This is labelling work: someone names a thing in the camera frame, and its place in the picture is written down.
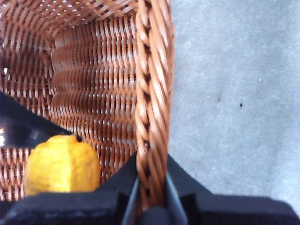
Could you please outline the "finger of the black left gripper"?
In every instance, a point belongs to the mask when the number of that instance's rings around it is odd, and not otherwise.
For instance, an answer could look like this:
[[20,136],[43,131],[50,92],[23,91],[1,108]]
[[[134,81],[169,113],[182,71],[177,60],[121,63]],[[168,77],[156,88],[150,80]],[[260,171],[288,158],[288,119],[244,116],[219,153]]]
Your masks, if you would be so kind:
[[72,133],[0,94],[0,146],[35,148],[55,135]]

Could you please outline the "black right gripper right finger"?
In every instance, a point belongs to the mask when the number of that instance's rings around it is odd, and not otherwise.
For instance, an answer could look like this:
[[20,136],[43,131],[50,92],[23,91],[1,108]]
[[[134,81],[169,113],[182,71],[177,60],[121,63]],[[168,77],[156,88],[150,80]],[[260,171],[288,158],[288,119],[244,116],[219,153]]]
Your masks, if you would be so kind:
[[190,176],[170,155],[168,155],[167,168],[187,216],[188,225],[195,225],[198,222],[196,195],[212,195],[212,192]]

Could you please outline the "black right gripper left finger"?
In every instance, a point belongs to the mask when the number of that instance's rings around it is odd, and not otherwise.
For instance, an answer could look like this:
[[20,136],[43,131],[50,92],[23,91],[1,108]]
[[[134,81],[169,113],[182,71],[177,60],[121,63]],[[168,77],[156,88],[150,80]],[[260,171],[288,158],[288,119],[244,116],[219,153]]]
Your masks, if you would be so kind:
[[139,179],[134,154],[108,181],[96,189],[103,214],[97,225],[135,225]]

